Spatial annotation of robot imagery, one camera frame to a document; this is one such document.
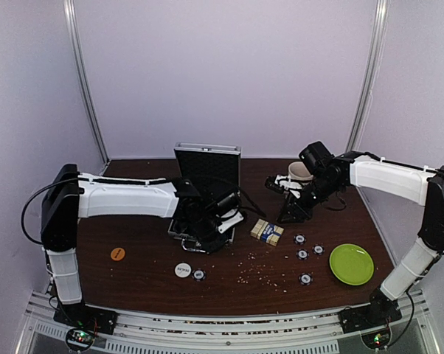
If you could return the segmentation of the aluminium poker case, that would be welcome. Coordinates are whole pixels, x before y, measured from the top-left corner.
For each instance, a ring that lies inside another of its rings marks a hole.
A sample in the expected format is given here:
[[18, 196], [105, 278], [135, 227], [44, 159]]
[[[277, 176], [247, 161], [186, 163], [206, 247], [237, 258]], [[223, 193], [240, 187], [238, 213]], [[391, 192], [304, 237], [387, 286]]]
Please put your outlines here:
[[240, 147], [178, 142], [174, 153], [181, 176], [193, 183], [204, 201], [229, 191], [240, 195]]

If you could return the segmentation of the Texas Hold'em card box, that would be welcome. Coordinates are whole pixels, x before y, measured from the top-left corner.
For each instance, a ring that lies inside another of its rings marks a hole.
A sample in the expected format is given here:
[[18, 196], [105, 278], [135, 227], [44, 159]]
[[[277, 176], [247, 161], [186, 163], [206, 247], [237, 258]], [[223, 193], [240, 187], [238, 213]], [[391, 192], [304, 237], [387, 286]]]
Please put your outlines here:
[[271, 246], [276, 246], [285, 230], [278, 225], [259, 219], [250, 231], [250, 236]]

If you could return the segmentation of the orange big blind button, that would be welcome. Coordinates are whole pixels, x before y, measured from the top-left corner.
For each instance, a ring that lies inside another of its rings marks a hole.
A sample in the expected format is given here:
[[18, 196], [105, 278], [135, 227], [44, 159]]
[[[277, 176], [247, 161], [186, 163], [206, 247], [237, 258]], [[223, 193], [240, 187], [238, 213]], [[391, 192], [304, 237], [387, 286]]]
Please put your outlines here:
[[118, 262], [118, 261], [123, 260], [125, 258], [125, 255], [126, 255], [126, 251], [124, 250], [124, 248], [116, 247], [116, 248], [111, 250], [110, 258], [113, 261]]

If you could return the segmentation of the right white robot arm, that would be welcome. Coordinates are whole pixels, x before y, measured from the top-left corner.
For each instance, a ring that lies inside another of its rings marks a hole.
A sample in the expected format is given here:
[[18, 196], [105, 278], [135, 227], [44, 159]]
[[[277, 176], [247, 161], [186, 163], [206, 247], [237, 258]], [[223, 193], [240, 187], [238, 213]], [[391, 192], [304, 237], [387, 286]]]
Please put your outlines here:
[[332, 155], [313, 144], [299, 155], [312, 179], [277, 175], [266, 186], [287, 193], [278, 221], [301, 223], [336, 192], [356, 188], [395, 258], [395, 267], [371, 293], [362, 317], [380, 325], [398, 311], [398, 299], [414, 287], [444, 254], [444, 165], [393, 162], [369, 152]]

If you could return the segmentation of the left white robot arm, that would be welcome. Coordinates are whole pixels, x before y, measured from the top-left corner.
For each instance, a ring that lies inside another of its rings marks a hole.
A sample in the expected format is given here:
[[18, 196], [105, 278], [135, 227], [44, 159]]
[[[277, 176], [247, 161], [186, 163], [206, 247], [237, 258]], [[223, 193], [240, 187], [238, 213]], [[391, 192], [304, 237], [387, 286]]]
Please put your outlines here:
[[223, 248], [232, 230], [244, 219], [240, 187], [223, 178], [116, 178], [80, 172], [75, 164], [62, 166], [51, 184], [25, 202], [22, 213], [38, 197], [41, 228], [37, 238], [55, 287], [55, 318], [83, 328], [105, 322], [114, 313], [99, 314], [84, 299], [77, 261], [77, 236], [82, 223], [162, 219], [180, 227], [191, 251], [212, 254]]

